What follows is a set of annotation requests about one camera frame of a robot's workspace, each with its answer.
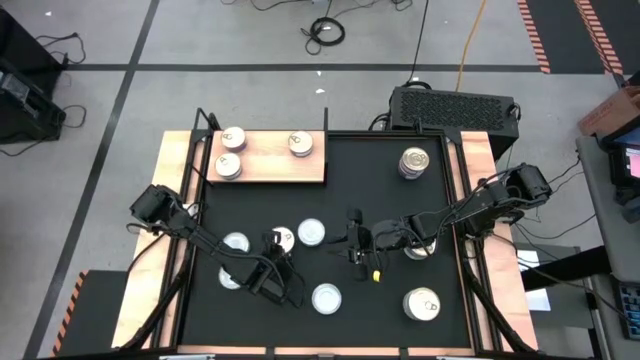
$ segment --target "black box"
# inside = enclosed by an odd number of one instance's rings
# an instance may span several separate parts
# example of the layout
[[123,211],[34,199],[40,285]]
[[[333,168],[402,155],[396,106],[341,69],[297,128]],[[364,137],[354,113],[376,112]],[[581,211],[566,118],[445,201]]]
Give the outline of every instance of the black box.
[[60,137],[66,115],[51,99],[63,69],[0,8],[0,144]]
[[518,139],[513,98],[396,87],[391,97],[391,129],[486,131],[493,158],[499,159]]

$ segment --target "gray floor tile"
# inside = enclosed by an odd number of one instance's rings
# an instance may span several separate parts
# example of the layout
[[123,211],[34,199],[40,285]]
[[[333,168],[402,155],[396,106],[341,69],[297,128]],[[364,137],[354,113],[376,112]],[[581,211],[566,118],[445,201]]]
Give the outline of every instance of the gray floor tile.
[[584,359],[593,356],[586,329],[537,327],[535,331],[540,350],[549,355]]
[[[54,101],[84,105],[84,127],[65,128],[59,141],[19,157],[0,155],[0,306],[10,309],[0,326],[0,359],[22,357],[121,81],[121,73],[63,74]],[[67,122],[75,124],[80,116],[71,109]],[[23,146],[2,148],[15,152]]]
[[[149,0],[6,0],[3,6],[33,36],[60,37],[77,32],[84,40],[86,63],[126,64]],[[48,49],[67,52],[75,61],[82,57],[76,39]]]
[[[390,1],[338,18],[345,41],[310,56],[300,28],[324,15],[325,5],[286,4],[267,12],[248,0],[224,6],[219,1],[169,0],[158,8],[142,63],[405,63],[413,61],[424,0],[404,12]],[[272,1],[258,1],[261,6]],[[331,14],[355,6],[334,1]],[[419,63],[457,64],[480,0],[431,0]],[[324,34],[327,38],[333,34]],[[470,46],[470,64],[536,65],[533,48],[516,2],[490,1]]]

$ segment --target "can lid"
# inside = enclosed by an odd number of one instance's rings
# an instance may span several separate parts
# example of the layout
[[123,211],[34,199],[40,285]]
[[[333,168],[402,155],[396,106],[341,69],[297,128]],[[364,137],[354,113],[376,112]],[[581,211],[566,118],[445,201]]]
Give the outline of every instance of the can lid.
[[231,275],[224,271],[223,268],[220,268],[220,272],[218,272],[218,280],[220,280],[220,285],[229,290],[240,289],[240,285],[238,285],[237,282],[231,280]]
[[307,246],[317,246],[324,239],[324,225],[317,219],[307,219],[298,226],[298,238]]
[[284,226],[278,226],[273,228],[273,231],[280,233],[280,245],[284,249],[285,254],[293,249],[293,245],[296,243],[296,238],[293,232]]
[[240,157],[233,153],[222,154],[216,159],[215,167],[218,175],[233,177],[240,171]]
[[222,145],[227,149],[236,149],[242,146],[245,139],[244,130],[237,126],[227,128],[222,132]]
[[296,131],[289,135],[289,149],[296,155],[303,155],[311,151],[313,137],[306,131]]
[[242,250],[244,252],[249,252],[249,239],[243,234],[239,232],[229,233],[227,236],[222,239],[222,241],[229,245],[232,249]]
[[433,320],[440,313],[440,299],[429,288],[417,288],[411,292],[408,301],[413,316],[422,321]]
[[311,302],[320,314],[331,315],[340,308],[342,295],[335,285],[329,283],[320,284],[313,290]]
[[422,171],[429,166],[429,155],[420,148],[411,147],[402,154],[402,162],[409,170]]
[[[433,255],[436,252],[436,245],[437,245],[436,242],[437,240],[434,240],[431,242],[431,244],[427,245],[427,250],[429,250],[429,256]],[[427,250],[425,250],[423,247],[409,249],[409,251],[411,251],[413,254],[420,257],[426,257]]]

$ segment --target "yellow object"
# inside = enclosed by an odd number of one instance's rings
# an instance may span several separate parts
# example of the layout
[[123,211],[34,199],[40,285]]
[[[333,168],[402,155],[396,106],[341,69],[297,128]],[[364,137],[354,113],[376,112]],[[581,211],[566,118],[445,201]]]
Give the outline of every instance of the yellow object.
[[467,43],[464,44],[464,51],[462,52],[462,60],[460,61],[460,69],[458,70],[458,82],[456,83],[456,92],[460,88],[460,82],[462,81],[462,69],[464,68],[464,60],[467,58],[467,50],[469,50],[469,44],[471,44],[471,38],[473,38],[473,34],[475,34],[476,29],[478,28],[478,23],[480,23],[480,18],[482,18],[482,12],[484,11],[484,6],[487,5],[487,0],[482,0],[482,4],[480,4],[480,10],[478,10],[478,15],[476,15],[476,21],[473,23],[473,28],[471,28],[471,32],[469,33],[469,37],[467,38]]

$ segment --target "concrete floor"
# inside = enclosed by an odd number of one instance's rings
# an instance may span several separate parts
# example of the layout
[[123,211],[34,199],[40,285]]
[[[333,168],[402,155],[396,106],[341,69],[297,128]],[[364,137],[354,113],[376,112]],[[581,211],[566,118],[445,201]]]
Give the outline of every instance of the concrete floor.
[[[423,0],[414,0],[413,8],[396,12],[389,1],[383,0],[370,9],[345,14],[339,18],[347,29],[345,42],[324,48],[313,57],[304,51],[306,38],[299,29],[324,15],[326,5],[301,2],[258,12],[247,0],[233,6],[223,6],[217,0],[0,3],[32,35],[78,32],[85,42],[86,64],[115,65],[132,61],[133,65],[138,61],[410,64],[424,6]],[[354,4],[352,0],[335,1],[334,11]],[[480,0],[431,0],[418,62],[459,63],[479,4]],[[134,47],[150,5],[152,9],[158,5],[157,11],[151,12],[151,30],[148,37],[140,39],[144,47],[136,56]],[[68,52],[72,59],[81,55],[73,41],[56,44],[54,49]],[[537,65],[515,1],[489,1],[467,63]],[[130,221],[128,207],[151,180],[165,130],[190,128],[197,107],[215,112],[223,126],[256,129],[320,128],[323,108],[329,107],[331,129],[364,129],[375,115],[386,110],[393,87],[409,76],[407,71],[289,71],[287,66],[282,71],[264,71],[256,66],[246,72],[215,67],[197,72],[134,73],[134,69],[104,66],[101,71],[66,72],[54,100],[61,106],[86,106],[87,124],[81,129],[65,129],[61,141],[41,144],[18,158],[0,157],[0,206],[4,209],[0,219],[0,306],[5,309],[0,325],[0,359],[24,355],[100,141],[107,124],[114,124],[114,114],[119,115],[117,127],[95,192],[90,194],[86,219],[80,223],[77,246],[66,275],[54,284],[60,291],[54,292],[55,306],[50,321],[45,323],[48,326],[40,356],[50,352],[78,272],[124,270],[128,266],[135,240],[124,229]],[[130,87],[127,76],[133,76]],[[418,72],[416,76],[434,89],[455,87],[455,72]],[[511,164],[535,164],[551,178],[575,162],[576,122],[614,92],[615,84],[606,75],[468,72],[461,91],[513,96],[522,106],[523,118]],[[126,95],[121,99],[121,113],[114,111],[118,95]],[[77,119],[79,115],[70,113],[69,117]],[[3,148],[13,151],[19,146]],[[505,163],[503,157],[499,167]],[[591,214],[586,184],[579,176],[540,210],[541,224],[523,224],[537,234],[554,235]],[[601,243],[593,220],[553,244],[590,248]],[[543,329],[538,330],[540,338],[546,339],[543,346],[554,353],[582,355],[588,346],[567,340],[575,340],[575,336],[545,335]]]

